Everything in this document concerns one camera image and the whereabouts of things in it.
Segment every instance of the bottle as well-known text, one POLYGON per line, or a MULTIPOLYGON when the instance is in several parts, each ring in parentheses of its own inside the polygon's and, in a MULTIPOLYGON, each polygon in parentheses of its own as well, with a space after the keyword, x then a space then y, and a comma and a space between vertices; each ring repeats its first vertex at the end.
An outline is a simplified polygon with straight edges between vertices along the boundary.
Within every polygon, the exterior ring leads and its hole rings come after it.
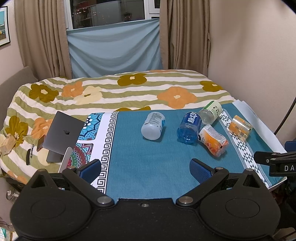
POLYGON ((157 140, 160 138, 164 124, 165 117, 163 114, 159 112, 151 112, 141 128, 141 133, 148 140, 157 140))
POLYGON ((199 111, 199 115, 202 119, 202 123, 205 125, 211 125, 222 113, 222 106, 216 100, 211 101, 203 109, 199 111))
POLYGON ((201 129, 198 139, 205 144, 209 151, 216 157, 221 156, 229 145, 225 136, 218 133, 211 125, 206 125, 201 129))
POLYGON ((202 120, 196 112, 188 112, 177 130, 178 141, 193 145, 198 138, 202 120))
POLYGON ((253 129, 253 126, 235 115, 232 121, 229 124, 228 130, 238 136, 241 141, 246 141, 248 138, 250 131, 253 129))

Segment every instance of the floral bedspread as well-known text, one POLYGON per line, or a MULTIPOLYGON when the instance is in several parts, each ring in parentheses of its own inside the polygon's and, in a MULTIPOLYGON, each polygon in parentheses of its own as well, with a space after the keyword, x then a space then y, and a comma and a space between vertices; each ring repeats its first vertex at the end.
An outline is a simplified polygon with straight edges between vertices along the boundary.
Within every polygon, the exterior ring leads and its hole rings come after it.
POLYGON ((47 163, 48 150, 36 151, 59 110, 85 121, 90 113, 130 110, 198 108, 209 101, 230 103, 234 98, 204 75, 189 70, 152 70, 100 78, 49 78, 21 86, 7 110, 0 142, 8 133, 17 143, 0 166, 8 175, 27 183, 37 169, 57 172, 59 163, 47 163), (30 165, 27 150, 33 148, 30 165))

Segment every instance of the white bottle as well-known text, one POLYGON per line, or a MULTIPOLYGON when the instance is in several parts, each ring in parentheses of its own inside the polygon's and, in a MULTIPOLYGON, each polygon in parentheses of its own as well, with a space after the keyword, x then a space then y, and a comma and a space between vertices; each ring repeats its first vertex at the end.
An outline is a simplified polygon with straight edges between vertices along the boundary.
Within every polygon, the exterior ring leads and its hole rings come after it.
POLYGON ((211 101, 203 109, 199 111, 199 115, 202 119, 202 123, 205 125, 211 125, 222 113, 222 106, 216 100, 211 101))
POLYGON ((159 112, 151 112, 141 128, 141 133, 148 140, 157 140, 160 138, 164 124, 165 117, 163 114, 159 112))

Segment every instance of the blue bottle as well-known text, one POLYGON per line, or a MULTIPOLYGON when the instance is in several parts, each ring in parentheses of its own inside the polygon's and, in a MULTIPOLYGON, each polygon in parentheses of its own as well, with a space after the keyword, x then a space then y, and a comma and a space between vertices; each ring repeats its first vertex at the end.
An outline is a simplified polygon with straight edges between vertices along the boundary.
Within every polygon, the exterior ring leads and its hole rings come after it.
POLYGON ((196 143, 202 120, 196 112, 188 112, 177 130, 178 141, 187 145, 196 143))

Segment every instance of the window frame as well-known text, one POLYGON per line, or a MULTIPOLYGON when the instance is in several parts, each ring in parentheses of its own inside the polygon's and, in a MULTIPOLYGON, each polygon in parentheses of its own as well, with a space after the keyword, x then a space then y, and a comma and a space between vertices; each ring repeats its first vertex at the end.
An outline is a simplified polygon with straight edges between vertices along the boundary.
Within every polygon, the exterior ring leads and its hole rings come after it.
MULTIPOLYGON (((152 17, 159 17, 159 9, 154 8, 154 0, 143 0, 143 1, 144 1, 145 19, 152 19, 152 17)), ((73 30, 70 0, 63 0, 63 2, 64 2, 66 30, 73 30)))

